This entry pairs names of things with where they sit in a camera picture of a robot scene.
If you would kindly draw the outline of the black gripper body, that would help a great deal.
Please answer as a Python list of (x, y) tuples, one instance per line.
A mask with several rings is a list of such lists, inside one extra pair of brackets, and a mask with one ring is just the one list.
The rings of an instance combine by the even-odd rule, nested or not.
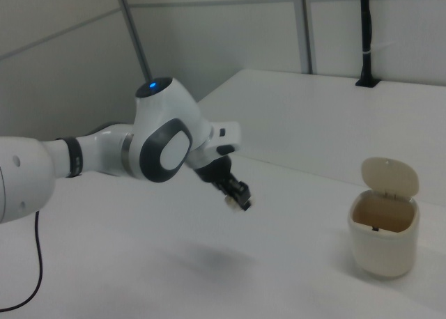
[(232, 163), (230, 157), (224, 156), (212, 161), (210, 164), (204, 167), (195, 169), (194, 172), (203, 182), (211, 183), (212, 185), (215, 181), (219, 180), (228, 180), (231, 184), (234, 180), (236, 180), (236, 178), (231, 174), (231, 165)]

